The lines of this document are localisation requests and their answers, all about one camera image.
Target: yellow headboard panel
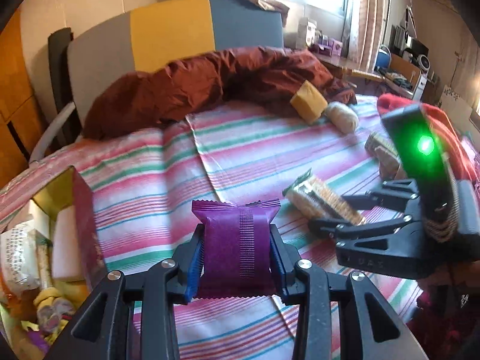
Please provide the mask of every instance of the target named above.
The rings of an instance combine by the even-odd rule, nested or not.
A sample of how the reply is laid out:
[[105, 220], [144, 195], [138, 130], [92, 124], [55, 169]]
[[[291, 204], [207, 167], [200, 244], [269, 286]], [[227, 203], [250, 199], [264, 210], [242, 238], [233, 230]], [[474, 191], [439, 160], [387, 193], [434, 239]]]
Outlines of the yellow headboard panel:
[[209, 0], [168, 0], [130, 12], [136, 71], [215, 50]]

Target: curtain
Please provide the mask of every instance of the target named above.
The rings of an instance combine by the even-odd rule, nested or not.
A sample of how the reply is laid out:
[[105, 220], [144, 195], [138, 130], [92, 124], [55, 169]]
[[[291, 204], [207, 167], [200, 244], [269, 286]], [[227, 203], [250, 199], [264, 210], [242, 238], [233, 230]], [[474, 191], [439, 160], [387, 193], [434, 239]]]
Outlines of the curtain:
[[385, 0], [353, 0], [348, 58], [373, 71], [380, 46]]
[[343, 25], [342, 33], [342, 57], [349, 56], [350, 49], [350, 34], [352, 31], [352, 13], [353, 13], [353, 0], [346, 0], [345, 9], [345, 24]]

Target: bed headboard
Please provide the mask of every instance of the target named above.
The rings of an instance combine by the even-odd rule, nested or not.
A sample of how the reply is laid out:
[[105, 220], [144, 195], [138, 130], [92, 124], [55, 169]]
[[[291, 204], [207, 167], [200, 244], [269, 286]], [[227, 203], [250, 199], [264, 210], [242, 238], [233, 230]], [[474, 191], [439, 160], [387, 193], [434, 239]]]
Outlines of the bed headboard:
[[125, 73], [153, 72], [171, 60], [250, 46], [283, 47], [280, 13], [248, 0], [168, 0], [113, 17], [68, 44], [80, 122], [93, 100]]

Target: blue container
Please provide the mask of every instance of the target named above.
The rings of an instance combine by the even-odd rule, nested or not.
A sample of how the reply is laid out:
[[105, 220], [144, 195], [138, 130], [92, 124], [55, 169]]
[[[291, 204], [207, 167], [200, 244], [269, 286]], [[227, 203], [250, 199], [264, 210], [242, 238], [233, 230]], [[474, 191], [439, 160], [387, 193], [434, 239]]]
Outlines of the blue container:
[[390, 66], [390, 54], [383, 49], [378, 50], [376, 68], [388, 68]]

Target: red blanket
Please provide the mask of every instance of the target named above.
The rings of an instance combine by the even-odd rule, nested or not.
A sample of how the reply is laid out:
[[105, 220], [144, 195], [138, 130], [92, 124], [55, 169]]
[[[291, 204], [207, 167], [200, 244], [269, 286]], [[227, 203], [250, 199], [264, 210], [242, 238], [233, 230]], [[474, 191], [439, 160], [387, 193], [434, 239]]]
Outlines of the red blanket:
[[[378, 98], [378, 113], [383, 115], [397, 108], [411, 105], [412, 101], [392, 94], [384, 94]], [[422, 104], [427, 114], [430, 128], [443, 142], [445, 151], [450, 156], [450, 165], [457, 180], [477, 180], [477, 174], [472, 162], [469, 160], [465, 149], [460, 144], [450, 120], [440, 108], [429, 104]]]
[[352, 88], [307, 50], [230, 49], [173, 61], [155, 73], [119, 78], [94, 101], [83, 136], [114, 138], [141, 128], [164, 128], [231, 99], [285, 114], [293, 110], [289, 101], [305, 80], [329, 102], [356, 103]]

